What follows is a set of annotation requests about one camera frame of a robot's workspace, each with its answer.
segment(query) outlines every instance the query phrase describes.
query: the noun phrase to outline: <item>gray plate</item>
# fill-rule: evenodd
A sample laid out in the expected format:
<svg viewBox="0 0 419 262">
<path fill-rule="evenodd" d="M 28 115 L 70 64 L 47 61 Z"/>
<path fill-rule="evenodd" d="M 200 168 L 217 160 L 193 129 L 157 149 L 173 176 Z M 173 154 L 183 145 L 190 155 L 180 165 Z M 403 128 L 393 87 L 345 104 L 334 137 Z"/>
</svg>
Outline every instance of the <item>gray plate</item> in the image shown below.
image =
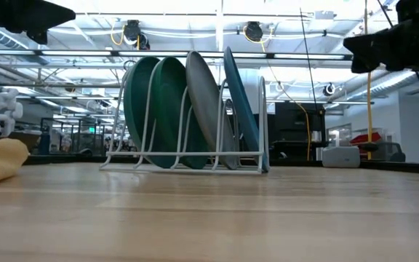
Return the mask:
<svg viewBox="0 0 419 262">
<path fill-rule="evenodd" d="M 207 63 L 198 52 L 188 53 L 186 63 L 188 94 L 196 120 L 211 151 L 216 151 L 216 129 L 218 128 L 219 89 Z M 224 133 L 221 140 L 222 151 L 235 151 L 234 132 L 231 122 L 224 112 Z M 221 156 L 221 162 L 231 170 L 237 168 L 237 156 Z"/>
</svg>

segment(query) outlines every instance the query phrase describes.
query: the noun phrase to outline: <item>yellow pole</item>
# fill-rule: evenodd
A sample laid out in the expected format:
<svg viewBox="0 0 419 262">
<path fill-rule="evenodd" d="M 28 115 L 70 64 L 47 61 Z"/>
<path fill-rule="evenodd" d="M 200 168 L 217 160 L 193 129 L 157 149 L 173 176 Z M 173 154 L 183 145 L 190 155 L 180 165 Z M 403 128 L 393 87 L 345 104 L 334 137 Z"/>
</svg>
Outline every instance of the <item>yellow pole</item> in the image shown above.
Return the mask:
<svg viewBox="0 0 419 262">
<path fill-rule="evenodd" d="M 364 0 L 364 33 L 368 34 L 368 0 Z M 371 114 L 371 72 L 368 73 L 367 83 L 367 112 L 368 112 L 368 142 L 372 142 L 372 114 Z M 371 159 L 371 152 L 367 153 L 368 160 Z"/>
</svg>

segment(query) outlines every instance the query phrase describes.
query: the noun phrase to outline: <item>wooden table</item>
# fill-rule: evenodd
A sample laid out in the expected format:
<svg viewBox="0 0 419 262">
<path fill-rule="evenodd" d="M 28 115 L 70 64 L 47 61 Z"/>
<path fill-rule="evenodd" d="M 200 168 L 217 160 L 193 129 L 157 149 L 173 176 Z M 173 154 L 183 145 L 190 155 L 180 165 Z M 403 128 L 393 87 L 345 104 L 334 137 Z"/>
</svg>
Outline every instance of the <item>wooden table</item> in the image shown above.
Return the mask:
<svg viewBox="0 0 419 262">
<path fill-rule="evenodd" d="M 25 166 L 0 183 L 0 262 L 419 261 L 419 174 Z"/>
</svg>

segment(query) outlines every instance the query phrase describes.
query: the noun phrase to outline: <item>white robot toy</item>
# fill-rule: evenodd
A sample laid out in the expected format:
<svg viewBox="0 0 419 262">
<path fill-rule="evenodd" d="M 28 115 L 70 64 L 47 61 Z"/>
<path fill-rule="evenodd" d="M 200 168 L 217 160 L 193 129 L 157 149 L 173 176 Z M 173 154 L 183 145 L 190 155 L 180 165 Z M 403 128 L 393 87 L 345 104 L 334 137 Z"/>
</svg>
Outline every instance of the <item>white robot toy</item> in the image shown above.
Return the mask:
<svg viewBox="0 0 419 262">
<path fill-rule="evenodd" d="M 23 106 L 17 102 L 19 91 L 8 89 L 6 92 L 0 92 L 0 111 L 6 109 L 0 114 L 0 137 L 6 138 L 14 131 L 15 119 L 20 119 L 23 115 Z"/>
</svg>

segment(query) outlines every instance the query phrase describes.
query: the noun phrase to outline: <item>green plate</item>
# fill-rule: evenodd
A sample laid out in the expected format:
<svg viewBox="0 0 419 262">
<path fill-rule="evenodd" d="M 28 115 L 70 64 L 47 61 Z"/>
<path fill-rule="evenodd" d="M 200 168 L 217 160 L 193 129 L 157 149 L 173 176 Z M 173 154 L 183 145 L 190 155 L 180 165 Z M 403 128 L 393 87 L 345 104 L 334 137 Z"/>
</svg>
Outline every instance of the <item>green plate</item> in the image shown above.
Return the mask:
<svg viewBox="0 0 419 262">
<path fill-rule="evenodd" d="M 156 57 L 144 57 L 136 62 L 133 67 L 129 68 L 125 73 L 122 81 L 124 81 L 124 115 L 127 128 L 132 136 L 132 141 L 141 151 L 143 127 L 145 126 L 145 110 L 146 99 L 148 95 L 148 86 L 150 83 L 151 73 L 158 64 L 159 59 Z M 148 150 L 151 141 L 151 133 L 153 131 L 153 123 L 155 114 L 153 112 L 153 96 L 150 94 L 150 110 L 148 112 L 148 127 L 146 135 L 145 151 Z M 155 131 L 153 148 L 155 152 L 168 151 L 163 142 L 163 137 Z M 145 156 L 150 163 L 159 167 L 169 168 L 175 162 L 174 156 Z"/>
<path fill-rule="evenodd" d="M 173 57 L 166 57 L 156 65 L 151 76 L 151 92 L 153 93 L 153 109 L 157 127 L 156 133 L 160 137 L 163 137 L 167 151 L 177 151 L 180 104 L 186 87 L 185 67 L 179 60 Z M 185 125 L 190 106 L 190 98 L 187 95 L 184 102 L 181 148 L 184 144 Z M 188 142 L 185 151 L 208 151 L 208 145 L 193 112 L 190 118 Z M 181 160 L 187 167 L 201 169 L 207 163 L 208 156 L 184 156 Z"/>
</svg>

